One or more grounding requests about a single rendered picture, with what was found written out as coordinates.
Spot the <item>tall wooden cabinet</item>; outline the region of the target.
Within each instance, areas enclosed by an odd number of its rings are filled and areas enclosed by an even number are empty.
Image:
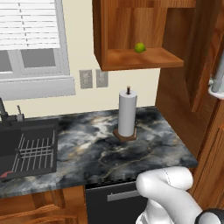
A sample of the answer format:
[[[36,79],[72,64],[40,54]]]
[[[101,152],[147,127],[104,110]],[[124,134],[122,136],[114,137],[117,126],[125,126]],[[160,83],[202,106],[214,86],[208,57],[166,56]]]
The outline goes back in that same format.
[[[199,105],[192,112],[186,89],[184,66],[160,70],[156,107],[199,162],[192,169],[190,194],[207,209],[224,209],[224,100],[207,92],[224,51],[224,0],[215,24],[206,64],[207,84]]]

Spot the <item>wooden cabinet door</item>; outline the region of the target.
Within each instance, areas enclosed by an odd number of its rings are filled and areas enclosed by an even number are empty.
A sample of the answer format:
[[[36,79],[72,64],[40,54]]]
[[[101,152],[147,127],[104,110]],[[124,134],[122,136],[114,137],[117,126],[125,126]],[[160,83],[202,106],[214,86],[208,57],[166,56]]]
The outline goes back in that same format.
[[[203,90],[207,86],[203,69],[222,2],[223,0],[196,0],[184,61],[185,83],[192,112],[199,110]]]

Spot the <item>white paper towel roll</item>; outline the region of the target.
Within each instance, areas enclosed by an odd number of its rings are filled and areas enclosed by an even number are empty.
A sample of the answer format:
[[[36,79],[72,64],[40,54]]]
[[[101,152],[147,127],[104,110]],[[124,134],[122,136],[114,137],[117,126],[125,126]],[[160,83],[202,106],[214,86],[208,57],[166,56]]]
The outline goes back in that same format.
[[[126,90],[119,93],[118,133],[122,137],[134,134],[136,120],[137,92],[134,90],[127,94]]]

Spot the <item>brown paper towel holder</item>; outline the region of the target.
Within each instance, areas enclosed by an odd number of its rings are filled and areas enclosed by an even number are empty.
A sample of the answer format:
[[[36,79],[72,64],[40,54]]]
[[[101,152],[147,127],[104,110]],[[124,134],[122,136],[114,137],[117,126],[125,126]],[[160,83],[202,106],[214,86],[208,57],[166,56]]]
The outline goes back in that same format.
[[[127,94],[130,94],[130,86],[127,86],[124,90],[127,91]],[[134,134],[132,136],[120,136],[118,133],[118,127],[114,129],[113,134],[119,139],[120,142],[128,142],[128,141],[134,141],[137,139],[137,128],[136,128],[136,121],[135,121],[135,127],[134,127]]]

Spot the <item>green round fruit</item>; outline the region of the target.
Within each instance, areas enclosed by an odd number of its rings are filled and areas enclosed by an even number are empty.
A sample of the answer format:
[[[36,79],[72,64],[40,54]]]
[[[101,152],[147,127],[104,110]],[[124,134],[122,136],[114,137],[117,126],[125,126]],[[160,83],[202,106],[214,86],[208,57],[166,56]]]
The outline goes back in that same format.
[[[142,42],[137,43],[135,45],[134,50],[135,50],[136,53],[144,52],[146,50],[144,43],[142,43]]]

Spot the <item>black sink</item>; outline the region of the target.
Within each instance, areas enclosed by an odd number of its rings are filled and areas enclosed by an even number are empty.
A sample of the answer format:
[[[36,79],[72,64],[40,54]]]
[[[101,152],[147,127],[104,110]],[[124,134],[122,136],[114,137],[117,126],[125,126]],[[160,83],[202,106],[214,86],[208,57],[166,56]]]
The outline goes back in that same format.
[[[0,123],[0,176],[5,172],[11,171],[16,156],[15,149],[18,147],[23,130],[55,130],[58,152],[58,124],[58,119],[13,122],[9,128],[5,128]],[[27,176],[11,173],[7,178],[0,178],[0,181]]]

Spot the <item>grey soap dispenser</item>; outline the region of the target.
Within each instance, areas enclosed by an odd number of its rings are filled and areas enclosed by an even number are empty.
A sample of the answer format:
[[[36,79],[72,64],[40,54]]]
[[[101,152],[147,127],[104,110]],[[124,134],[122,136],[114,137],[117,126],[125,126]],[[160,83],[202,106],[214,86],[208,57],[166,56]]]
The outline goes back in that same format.
[[[23,122],[25,120],[25,115],[21,113],[21,109],[19,105],[17,105],[17,110],[18,110],[17,120],[19,122]]]

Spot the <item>black dishwasher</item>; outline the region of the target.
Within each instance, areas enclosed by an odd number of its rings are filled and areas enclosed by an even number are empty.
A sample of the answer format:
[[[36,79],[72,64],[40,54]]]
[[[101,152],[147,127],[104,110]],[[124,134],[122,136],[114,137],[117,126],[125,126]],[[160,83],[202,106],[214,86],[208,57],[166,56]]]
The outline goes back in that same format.
[[[107,196],[111,193],[124,193],[136,189],[135,181],[109,185],[87,185],[87,223],[136,224],[137,217],[146,207],[146,198],[139,195],[129,199],[107,201]]]

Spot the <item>black tap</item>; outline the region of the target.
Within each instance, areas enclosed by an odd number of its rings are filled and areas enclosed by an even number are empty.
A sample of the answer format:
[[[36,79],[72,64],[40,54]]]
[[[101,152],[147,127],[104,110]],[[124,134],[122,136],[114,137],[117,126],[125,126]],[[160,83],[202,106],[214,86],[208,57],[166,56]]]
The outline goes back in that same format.
[[[11,126],[11,123],[17,120],[17,117],[15,115],[8,115],[8,113],[4,108],[4,103],[1,97],[0,97],[0,117],[2,119],[2,123],[5,128],[9,128]]]

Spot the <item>wooden base cupboard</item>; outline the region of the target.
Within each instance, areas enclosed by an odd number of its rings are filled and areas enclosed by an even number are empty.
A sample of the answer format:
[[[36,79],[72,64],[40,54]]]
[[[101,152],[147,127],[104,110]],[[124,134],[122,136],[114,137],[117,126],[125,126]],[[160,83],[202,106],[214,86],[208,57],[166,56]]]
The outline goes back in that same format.
[[[79,224],[88,224],[86,196],[83,186],[0,199],[0,215],[31,211],[50,204],[59,207],[59,210],[0,220],[0,224],[17,224],[20,221],[29,221],[41,217],[64,214],[77,215]],[[60,221],[55,221],[50,224],[62,223]]]

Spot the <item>white window blinds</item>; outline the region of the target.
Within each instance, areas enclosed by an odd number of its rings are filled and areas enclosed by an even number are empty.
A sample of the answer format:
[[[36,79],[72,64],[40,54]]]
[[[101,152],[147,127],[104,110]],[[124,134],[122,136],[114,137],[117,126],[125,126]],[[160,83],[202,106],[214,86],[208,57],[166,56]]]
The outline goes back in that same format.
[[[55,0],[0,0],[0,50],[59,47]]]

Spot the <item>grey wall outlet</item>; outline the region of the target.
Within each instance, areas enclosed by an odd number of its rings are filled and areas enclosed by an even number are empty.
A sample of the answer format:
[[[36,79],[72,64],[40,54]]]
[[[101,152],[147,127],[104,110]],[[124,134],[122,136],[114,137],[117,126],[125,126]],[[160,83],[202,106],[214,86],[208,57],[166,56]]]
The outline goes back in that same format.
[[[80,70],[80,88],[92,88],[93,75],[91,70]]]
[[[109,73],[96,69],[96,86],[98,88],[106,88],[109,85]]]

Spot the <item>white window frame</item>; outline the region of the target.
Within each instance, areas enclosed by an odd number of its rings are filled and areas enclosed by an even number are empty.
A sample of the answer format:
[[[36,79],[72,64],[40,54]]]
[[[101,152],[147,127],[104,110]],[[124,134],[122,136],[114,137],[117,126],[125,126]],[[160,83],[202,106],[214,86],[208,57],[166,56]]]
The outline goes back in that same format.
[[[0,97],[5,101],[74,95],[62,0],[55,0],[59,48],[0,50]]]

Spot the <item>wooden wall cabinet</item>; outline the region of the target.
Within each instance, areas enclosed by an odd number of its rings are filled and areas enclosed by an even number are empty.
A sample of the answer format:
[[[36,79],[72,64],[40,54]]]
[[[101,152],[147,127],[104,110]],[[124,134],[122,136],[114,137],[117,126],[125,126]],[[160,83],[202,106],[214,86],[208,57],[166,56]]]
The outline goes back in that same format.
[[[196,0],[92,0],[103,71],[182,67]],[[135,45],[144,43],[144,52]]]

